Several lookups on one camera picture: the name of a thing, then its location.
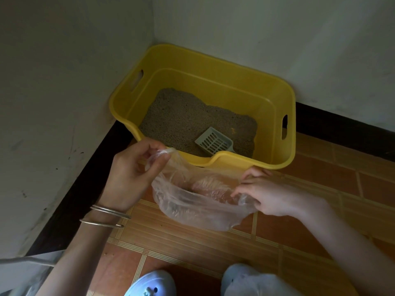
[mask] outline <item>gray slotted scoop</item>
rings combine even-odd
[[[219,151],[231,151],[232,153],[236,153],[233,150],[232,139],[229,139],[213,127],[208,128],[200,135],[199,138],[195,140],[195,143],[210,155],[214,155]]]

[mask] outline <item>plastic bag opening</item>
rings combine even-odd
[[[226,231],[257,211],[251,196],[230,196],[240,183],[238,174],[194,166],[174,148],[152,155],[145,170],[164,153],[171,158],[152,188],[159,208],[171,219],[200,229]]]

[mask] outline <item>person's right arm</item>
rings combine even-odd
[[[345,271],[358,292],[395,295],[395,263],[339,218],[326,200],[269,179],[270,172],[248,169],[233,195],[246,193],[267,215],[299,219]]]

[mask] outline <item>bracelet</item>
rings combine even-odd
[[[108,213],[108,214],[111,214],[111,215],[115,215],[117,217],[121,217],[121,218],[124,218],[124,219],[130,219],[131,218],[128,214],[124,214],[124,213],[121,213],[121,212],[118,212],[118,211],[115,211],[113,209],[109,209],[109,208],[106,208],[106,207],[98,206],[96,204],[92,205],[91,209],[94,209],[94,210],[100,211],[100,212],[104,212],[104,213]]]
[[[91,222],[91,221],[85,221],[83,219],[80,219],[80,221],[82,223],[87,223],[87,224],[93,224],[93,225],[101,225],[102,227],[113,227],[115,229],[123,229],[124,226],[122,224],[116,224],[116,225],[112,225],[112,224],[105,224],[105,223],[98,223],[98,222]]]

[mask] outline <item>litter box rim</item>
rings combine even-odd
[[[215,164],[214,164],[217,161],[221,161],[221,163],[220,163],[221,165],[228,165],[228,167],[230,167],[230,168],[233,167],[233,168],[237,168],[237,169],[248,169],[252,166],[258,166],[258,167],[265,168],[265,169],[277,170],[277,169],[282,169],[282,168],[288,166],[289,164],[291,164],[291,162],[293,161],[293,159],[295,157],[295,148],[296,148],[296,118],[295,118],[296,105],[295,105],[295,93],[294,93],[294,90],[292,89],[292,87],[285,80],[283,80],[277,76],[274,76],[272,74],[268,74],[268,73],[265,73],[263,71],[259,71],[259,70],[253,69],[253,68],[245,67],[243,65],[235,64],[233,62],[219,59],[219,58],[216,58],[216,57],[204,54],[204,53],[200,53],[200,52],[196,52],[196,51],[193,51],[190,49],[182,48],[182,47],[176,46],[174,44],[156,44],[156,45],[148,48],[146,50],[146,52],[144,53],[143,57],[131,69],[131,71],[126,74],[126,76],[122,79],[120,84],[118,84],[118,86],[116,87],[116,89],[114,90],[114,92],[111,94],[111,96],[109,98],[109,109],[110,109],[111,114],[115,117],[116,120],[118,120],[119,122],[123,123],[126,126],[126,128],[133,134],[133,137],[137,141],[142,140],[145,137],[145,135],[140,131],[140,129],[138,128],[138,126],[135,123],[129,121],[126,118],[121,117],[118,114],[118,112],[114,108],[114,99],[116,98],[117,94],[122,89],[124,84],[126,84],[128,79],[133,74],[137,74],[139,72],[139,70],[140,70],[139,67],[141,66],[141,63],[143,62],[145,56],[148,53],[154,51],[155,49],[159,49],[159,48],[163,48],[163,47],[172,47],[175,49],[182,50],[183,52],[190,52],[190,53],[194,53],[194,54],[199,54],[200,56],[204,56],[204,57],[207,57],[210,59],[224,62],[226,64],[231,64],[231,65],[241,68],[241,69],[248,69],[248,70],[254,71],[256,73],[265,74],[265,76],[274,78],[274,79],[282,82],[285,86],[287,86],[287,88],[289,89],[289,91],[291,93],[291,97],[292,97],[292,110],[293,110],[294,114],[293,114],[292,120],[288,119],[288,134],[291,135],[291,153],[290,153],[289,158],[287,160],[285,160],[283,163],[269,164],[269,163],[261,162],[261,161],[258,161],[258,160],[252,159],[252,158],[248,158],[248,157],[236,154],[236,153],[232,153],[230,151],[219,151],[216,154],[214,154],[212,157],[199,157],[199,156],[188,154],[188,153],[178,150],[184,159],[186,159],[192,165],[199,166],[199,167],[212,167],[214,169],[217,168],[217,166],[215,166]]]

